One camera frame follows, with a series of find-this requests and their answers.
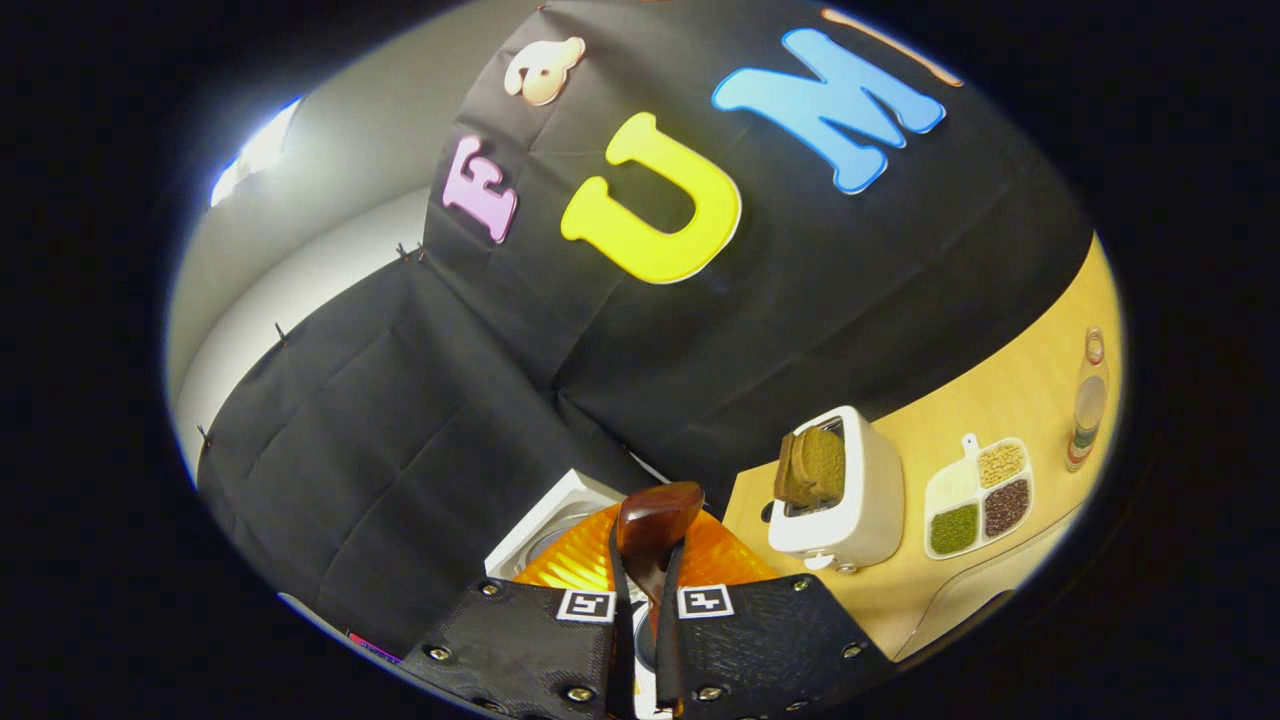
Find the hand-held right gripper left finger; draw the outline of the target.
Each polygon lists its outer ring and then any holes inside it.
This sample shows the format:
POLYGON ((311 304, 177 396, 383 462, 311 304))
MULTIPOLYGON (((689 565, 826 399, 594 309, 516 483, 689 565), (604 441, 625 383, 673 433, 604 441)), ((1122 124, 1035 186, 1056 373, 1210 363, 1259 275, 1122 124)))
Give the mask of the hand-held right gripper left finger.
POLYGON ((399 669, 503 719, 631 719, 630 592, 616 506, 590 514, 511 579, 471 582, 399 669))

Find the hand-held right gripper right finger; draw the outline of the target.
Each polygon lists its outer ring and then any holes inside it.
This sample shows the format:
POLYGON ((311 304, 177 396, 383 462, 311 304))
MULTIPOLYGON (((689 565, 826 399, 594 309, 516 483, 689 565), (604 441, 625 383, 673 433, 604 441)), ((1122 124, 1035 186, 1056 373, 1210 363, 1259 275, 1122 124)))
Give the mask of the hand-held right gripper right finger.
POLYGON ((707 512, 666 579, 657 697, 680 719, 818 719, 896 673, 819 577, 778 574, 707 512))

